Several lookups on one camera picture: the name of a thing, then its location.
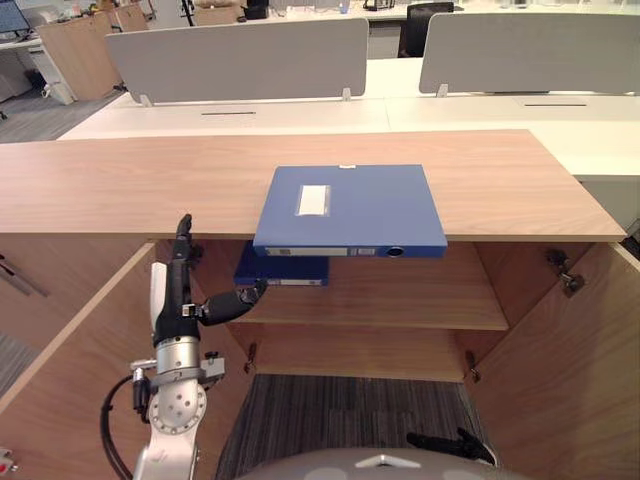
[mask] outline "black office chair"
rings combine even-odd
[[[429,20],[434,13],[453,12],[453,2],[419,3],[407,7],[407,21],[400,34],[399,57],[422,57]]]

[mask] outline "cabinet hinge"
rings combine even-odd
[[[569,273],[568,261],[569,257],[564,250],[547,250],[547,262],[554,267],[558,278],[562,282],[562,291],[568,298],[571,298],[584,287],[586,282],[582,275]]]
[[[251,372],[252,368],[255,368],[256,352],[258,351],[258,344],[252,343],[249,345],[249,355],[247,357],[247,363],[244,364],[244,373]]]
[[[467,367],[469,367],[469,373],[471,373],[471,380],[473,383],[478,383],[482,376],[480,372],[476,369],[476,356],[473,354],[471,350],[467,350],[464,352],[464,358],[467,361]]]
[[[0,447],[0,477],[18,470],[18,465],[11,458],[11,454],[11,450]]]

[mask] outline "blue file folder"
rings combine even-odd
[[[447,240],[422,165],[278,167],[258,255],[441,257]]]
[[[253,285],[257,279],[269,285],[313,285],[329,283],[327,257],[259,257],[247,242],[238,262],[233,281],[236,285]]]

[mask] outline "wooden countertop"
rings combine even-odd
[[[0,233],[250,238],[278,165],[422,163],[452,241],[623,230],[526,131],[172,137],[0,145]]]

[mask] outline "black cable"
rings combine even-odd
[[[104,448],[107,460],[109,460],[109,464],[121,480],[131,480],[133,475],[122,461],[122,458],[118,454],[118,450],[113,443],[113,439],[111,438],[111,430],[109,429],[109,412],[113,409],[111,402],[113,401],[115,394],[120,390],[120,387],[131,381],[132,378],[133,377],[131,375],[128,375],[116,383],[105,397],[104,402],[102,403],[102,408],[100,409],[100,438],[102,440],[102,447]]]

